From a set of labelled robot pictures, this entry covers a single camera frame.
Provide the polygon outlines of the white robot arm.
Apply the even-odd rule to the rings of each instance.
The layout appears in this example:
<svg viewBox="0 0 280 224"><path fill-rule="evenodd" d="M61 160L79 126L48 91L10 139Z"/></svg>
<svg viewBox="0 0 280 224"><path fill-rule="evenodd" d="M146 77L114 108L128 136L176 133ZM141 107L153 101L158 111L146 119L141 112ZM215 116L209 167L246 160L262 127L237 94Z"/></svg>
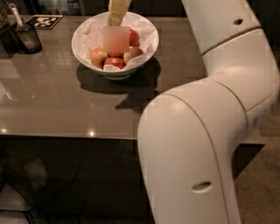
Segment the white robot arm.
<svg viewBox="0 0 280 224"><path fill-rule="evenodd" d="M158 95L142 113L152 215L156 224L242 224L232 158L277 103L277 63L247 0L181 1L207 77Z"/></svg>

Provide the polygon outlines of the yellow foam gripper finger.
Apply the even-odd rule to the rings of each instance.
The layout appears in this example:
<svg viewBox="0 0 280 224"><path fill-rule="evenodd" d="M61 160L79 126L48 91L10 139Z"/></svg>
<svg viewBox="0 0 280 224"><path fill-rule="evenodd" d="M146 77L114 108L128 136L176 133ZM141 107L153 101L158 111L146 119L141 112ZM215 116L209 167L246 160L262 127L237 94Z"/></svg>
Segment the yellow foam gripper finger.
<svg viewBox="0 0 280 224"><path fill-rule="evenodd" d="M109 0L108 26L119 26L128 11L132 0Z"/></svg>

